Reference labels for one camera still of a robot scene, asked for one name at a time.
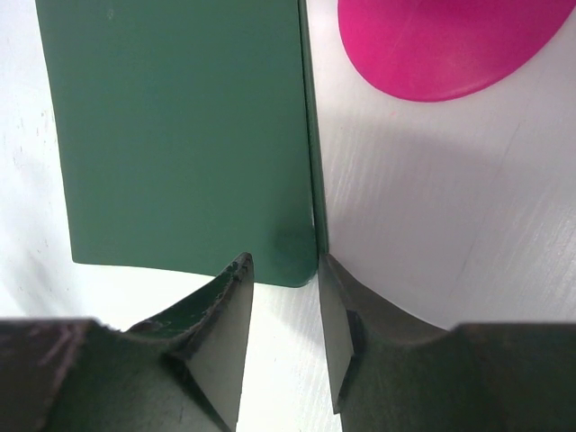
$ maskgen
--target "white surface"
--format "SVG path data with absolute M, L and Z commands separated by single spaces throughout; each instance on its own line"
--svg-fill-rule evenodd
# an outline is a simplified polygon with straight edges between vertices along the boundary
M 442 327 L 576 318 L 576 14 L 477 94 L 410 103 L 347 58 L 309 0 L 331 253 Z
M 336 257 L 445 327 L 573 319 L 575 17 L 514 76 L 420 104 L 354 71 L 336 0 L 309 0 L 309 16 Z M 202 286 L 209 278 L 71 263 L 32 0 L 0 2 L 0 56 L 0 315 L 89 315 L 126 329 Z M 339 430 L 317 285 L 257 286 L 238 431 Z
M 210 277 L 73 264 L 33 0 L 0 2 L 0 316 L 94 316 L 118 329 Z M 338 432 L 318 286 L 257 285 L 238 432 Z

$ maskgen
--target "pink circle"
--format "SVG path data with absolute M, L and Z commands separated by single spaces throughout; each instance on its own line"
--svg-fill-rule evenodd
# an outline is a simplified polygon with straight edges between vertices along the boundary
M 576 0 L 339 0 L 352 64 L 383 92 L 418 102 L 477 92 L 529 61 Z

